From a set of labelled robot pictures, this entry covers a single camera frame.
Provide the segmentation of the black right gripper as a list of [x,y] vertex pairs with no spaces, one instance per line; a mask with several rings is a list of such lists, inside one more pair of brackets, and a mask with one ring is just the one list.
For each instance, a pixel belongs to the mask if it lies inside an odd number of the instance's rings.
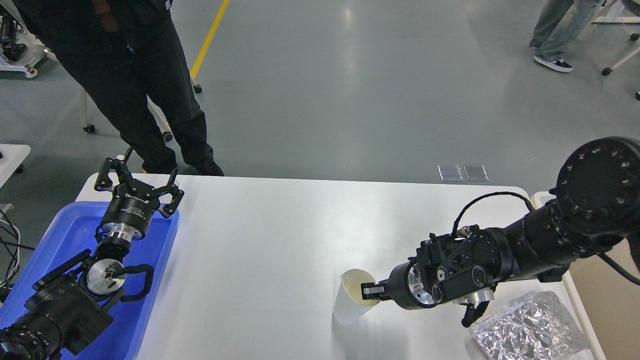
[[[397,265],[387,280],[362,282],[361,298],[364,301],[394,301],[405,310],[432,309],[437,304],[431,294],[423,288],[420,273],[416,271],[416,262],[408,261]],[[455,305],[465,306],[461,320],[464,328],[470,328],[478,321],[494,300],[494,292],[472,292],[453,300]]]

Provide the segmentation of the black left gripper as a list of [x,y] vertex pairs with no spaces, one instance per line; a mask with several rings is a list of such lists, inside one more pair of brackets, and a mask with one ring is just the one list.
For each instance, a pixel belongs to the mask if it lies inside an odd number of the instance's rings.
[[[170,174],[164,186],[154,187],[135,180],[127,162],[134,149],[129,146],[122,159],[107,157],[98,172],[94,189],[98,192],[113,193],[112,199],[103,215],[99,229],[106,233],[124,232],[129,242],[146,237],[147,230],[158,212],[167,219],[176,214],[185,192],[176,185],[178,169]],[[118,184],[114,185],[110,174],[117,175]],[[161,204],[160,198],[170,195],[169,203]]]

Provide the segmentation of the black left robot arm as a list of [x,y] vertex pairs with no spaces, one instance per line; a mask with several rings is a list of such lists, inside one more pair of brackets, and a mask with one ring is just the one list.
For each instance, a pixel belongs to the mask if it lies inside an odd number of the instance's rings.
[[1,330],[3,360],[59,360],[62,351],[77,355],[101,335],[119,302],[144,299],[153,288],[150,264],[124,264],[135,240],[146,237],[154,214],[176,214],[184,192],[174,168],[164,186],[133,177],[123,159],[106,158],[94,189],[112,198],[94,231],[96,248],[85,249],[37,280],[25,302],[27,312]]

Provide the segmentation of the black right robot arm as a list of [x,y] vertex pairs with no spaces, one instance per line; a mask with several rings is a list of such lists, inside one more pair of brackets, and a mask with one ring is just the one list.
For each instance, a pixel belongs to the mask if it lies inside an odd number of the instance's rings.
[[393,301],[405,310],[455,303],[466,307],[462,326],[482,317],[499,283],[560,281],[570,264],[598,256],[638,284],[608,255],[622,240],[639,264],[640,146],[637,139],[610,136],[587,142],[560,169],[551,200],[507,227],[460,227],[430,234],[416,255],[387,279],[356,286],[361,300]]

